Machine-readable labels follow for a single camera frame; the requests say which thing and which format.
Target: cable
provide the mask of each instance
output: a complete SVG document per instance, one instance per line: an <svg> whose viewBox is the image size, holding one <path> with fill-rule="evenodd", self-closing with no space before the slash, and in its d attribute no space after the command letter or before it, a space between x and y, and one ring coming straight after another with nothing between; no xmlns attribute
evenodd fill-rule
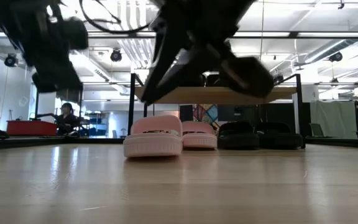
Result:
<svg viewBox="0 0 358 224"><path fill-rule="evenodd" d="M265 25L265 0L262 0L262 27L260 31L260 61L262 61L262 47L264 44L264 25Z"/></svg>
<svg viewBox="0 0 358 224"><path fill-rule="evenodd" d="M6 96L6 85L7 85L7 76L9 74L9 68L6 67L6 77L5 77L5 87L4 87L4 96L2 99L2 108L1 108L1 119L0 119L0 128L1 128L1 121L4 114L4 102L5 102L5 96Z"/></svg>
<svg viewBox="0 0 358 224"><path fill-rule="evenodd" d="M111 21L107 21L107 20L104 20L104 19L91 19L87 15L85 10L84 10L83 0L79 0L81 11L82 11L86 21L89 22L89 24L91 24L95 28L98 28L100 31L107 32L107 33L110 33L110 34L135 34L135 33L139 32L139 31L144 30L145 28L148 28L148 26L150 25L148 23L145 26L141 26L141 27L138 27L136 29L129 29L129 30L111 30L111 29L107 29L107 28L97 24L97 22L108 22L108 23L113 23L113 24L121 24L121 20L118 17L116 17L115 15L111 14L111 12L100 2L100 0L95 0L95 1L98 4L100 4L102 7L104 7L105 10L107 10L108 13L111 15L111 17L116 20L116 22L111 22Z"/></svg>

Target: pink slipper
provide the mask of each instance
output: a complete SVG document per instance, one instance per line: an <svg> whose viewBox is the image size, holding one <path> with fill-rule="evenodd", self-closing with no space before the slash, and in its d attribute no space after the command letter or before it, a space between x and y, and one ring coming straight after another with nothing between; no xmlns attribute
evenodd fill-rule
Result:
<svg viewBox="0 0 358 224"><path fill-rule="evenodd" d="M142 118L124 140L124 156L178 156L183 149L181 137L181 121L176 116Z"/></svg>
<svg viewBox="0 0 358 224"><path fill-rule="evenodd" d="M183 147L216 148L217 139L211 125L196 121L185 121L182 126Z"/></svg>

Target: wooden shelf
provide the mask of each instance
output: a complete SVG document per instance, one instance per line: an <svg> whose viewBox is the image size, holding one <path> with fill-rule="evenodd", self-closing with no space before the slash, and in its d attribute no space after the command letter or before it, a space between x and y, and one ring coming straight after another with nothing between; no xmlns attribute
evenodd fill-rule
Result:
<svg viewBox="0 0 358 224"><path fill-rule="evenodd" d="M135 95L140 98L144 87L135 87ZM226 87L178 87L155 103L172 104L219 104L219 105L259 105L270 103L296 93L295 87L275 87L264 99L243 95Z"/></svg>

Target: spotlight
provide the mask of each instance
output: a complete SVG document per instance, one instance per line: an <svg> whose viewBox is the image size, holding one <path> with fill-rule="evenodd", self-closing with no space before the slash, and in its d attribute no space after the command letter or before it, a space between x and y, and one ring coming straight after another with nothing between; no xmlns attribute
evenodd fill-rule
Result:
<svg viewBox="0 0 358 224"><path fill-rule="evenodd" d="M332 87L334 87L334 86L337 86L337 85L335 85L335 83L339 83L339 81L338 81L338 78L333 78L331 81L329 81L330 83L332 83Z"/></svg>
<svg viewBox="0 0 358 224"><path fill-rule="evenodd" d="M112 53L111 53L111 56L110 56L110 59L113 62L121 61L121 59L122 59L121 50L120 49L113 49Z"/></svg>
<svg viewBox="0 0 358 224"><path fill-rule="evenodd" d="M274 83L278 83L284 80L284 76L282 74L278 74L275 77L273 77Z"/></svg>
<svg viewBox="0 0 358 224"><path fill-rule="evenodd" d="M16 58L16 54L8 54L5 58L5 65L8 67L16 67L19 64L18 59Z"/></svg>
<svg viewBox="0 0 358 224"><path fill-rule="evenodd" d="M328 60L330 62L340 62L342 60L343 56L340 52L337 52L331 56L329 56Z"/></svg>

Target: white wall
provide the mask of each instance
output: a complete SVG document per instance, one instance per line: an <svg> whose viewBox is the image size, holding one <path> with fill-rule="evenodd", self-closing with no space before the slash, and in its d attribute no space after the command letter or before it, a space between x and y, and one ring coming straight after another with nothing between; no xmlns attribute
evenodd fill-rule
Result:
<svg viewBox="0 0 358 224"><path fill-rule="evenodd" d="M83 101L83 106L86 110L90 111L129 111L129 101ZM177 111L179 109L178 104L156 104L155 111ZM144 104L135 101L135 111L143 111ZM153 111L153 106L147 108L148 111Z"/></svg>
<svg viewBox="0 0 358 224"><path fill-rule="evenodd" d="M319 99L318 86L302 85L302 100L304 103L310 103Z"/></svg>
<svg viewBox="0 0 358 224"><path fill-rule="evenodd" d="M84 100L129 100L129 96L122 96L118 91L84 91Z"/></svg>
<svg viewBox="0 0 358 224"><path fill-rule="evenodd" d="M8 68L0 60L0 129L6 130L9 120L9 110L12 110L12 118L22 117L26 120L29 116L30 101L30 72L22 68Z"/></svg>
<svg viewBox="0 0 358 224"><path fill-rule="evenodd" d="M47 114L47 113L55 113L55 100L56 100L56 92L55 93L40 93L39 102L38 102L38 114ZM42 121L46 121L49 123L54 123L55 118L53 117L43 117Z"/></svg>
<svg viewBox="0 0 358 224"><path fill-rule="evenodd" d="M174 115L179 117L179 111L156 111L155 116ZM152 111L148 111L147 116L153 116ZM134 122L143 118L143 111L134 111ZM113 111L109 116L109 130L108 137L112 138L112 131L116 130L117 137L122 135L121 129L125 128L128 132L128 112L127 111Z"/></svg>
<svg viewBox="0 0 358 224"><path fill-rule="evenodd" d="M37 102L37 87L34 84L31 84L30 87L30 98L29 98L29 117L35 118L35 103Z"/></svg>

